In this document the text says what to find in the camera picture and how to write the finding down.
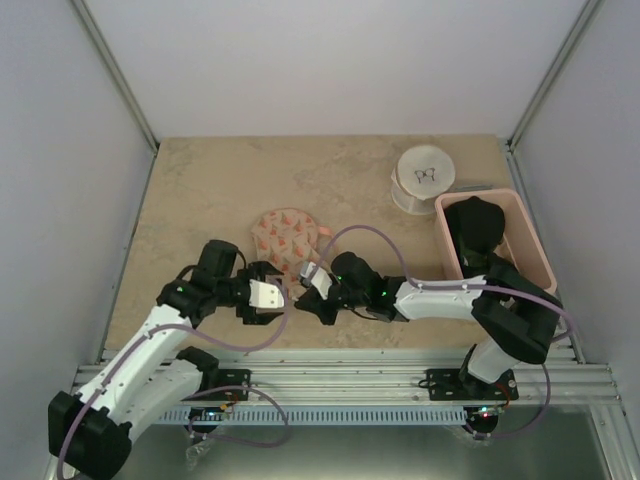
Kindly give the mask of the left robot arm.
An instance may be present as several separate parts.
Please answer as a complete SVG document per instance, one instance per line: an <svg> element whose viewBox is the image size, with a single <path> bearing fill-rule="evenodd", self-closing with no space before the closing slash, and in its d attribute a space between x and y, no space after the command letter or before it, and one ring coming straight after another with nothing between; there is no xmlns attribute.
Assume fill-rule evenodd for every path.
<svg viewBox="0 0 640 480"><path fill-rule="evenodd" d="M48 442L58 460L57 477L71 467L91 479L113 478L140 435L182 400L246 399L248 371L223 370L213 355L179 346L220 307L235 309L249 325L270 323L286 305L281 274L267 261L245 261L229 242L209 241L198 262L162 288L112 361L76 393L61 391L49 403Z"/></svg>

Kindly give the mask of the floral mesh laundry bag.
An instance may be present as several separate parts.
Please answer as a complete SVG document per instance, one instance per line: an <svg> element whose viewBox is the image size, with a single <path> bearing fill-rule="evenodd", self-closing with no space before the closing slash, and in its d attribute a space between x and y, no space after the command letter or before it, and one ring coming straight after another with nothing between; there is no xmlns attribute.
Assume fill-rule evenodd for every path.
<svg viewBox="0 0 640 480"><path fill-rule="evenodd" d="M298 279L303 264L320 258L320 238L331 239L333 232L302 210L283 208L262 215L251 228L251 236L257 259L282 273L282 283L294 299L305 292Z"/></svg>

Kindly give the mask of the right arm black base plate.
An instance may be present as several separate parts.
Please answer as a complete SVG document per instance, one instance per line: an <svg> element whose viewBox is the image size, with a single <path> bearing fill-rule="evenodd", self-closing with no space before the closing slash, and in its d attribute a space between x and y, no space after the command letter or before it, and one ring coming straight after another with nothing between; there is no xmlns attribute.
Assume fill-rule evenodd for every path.
<svg viewBox="0 0 640 480"><path fill-rule="evenodd" d="M428 391L431 401L506 402L519 399L512 370L504 372L497 382L488 384L470 375L462 380L459 369L433 368L425 372L418 387Z"/></svg>

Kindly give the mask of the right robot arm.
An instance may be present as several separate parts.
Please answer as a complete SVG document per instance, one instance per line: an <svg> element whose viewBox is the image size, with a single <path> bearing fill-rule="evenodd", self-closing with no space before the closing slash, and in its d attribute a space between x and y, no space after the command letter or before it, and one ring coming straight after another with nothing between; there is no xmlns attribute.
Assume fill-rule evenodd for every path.
<svg viewBox="0 0 640 480"><path fill-rule="evenodd" d="M335 324L342 310L363 309L374 320L409 322L431 318L479 325L485 339L473 345L458 368L431 368L418 385L432 401L508 402L519 397L513 369L546 362L561 317L561 304L507 263L458 281L421 281L382 276L352 252L330 270L313 262L301 269L301 311Z"/></svg>

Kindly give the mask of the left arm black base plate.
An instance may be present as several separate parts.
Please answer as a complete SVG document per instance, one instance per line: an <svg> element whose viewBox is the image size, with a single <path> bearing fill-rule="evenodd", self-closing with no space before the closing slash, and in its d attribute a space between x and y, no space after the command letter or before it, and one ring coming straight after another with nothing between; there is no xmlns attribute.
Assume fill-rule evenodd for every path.
<svg viewBox="0 0 640 480"><path fill-rule="evenodd" d="M232 390L230 386L249 386L252 372L249 369L214 369L204 373L199 392L210 391L201 397L202 401L245 401L249 392Z"/></svg>

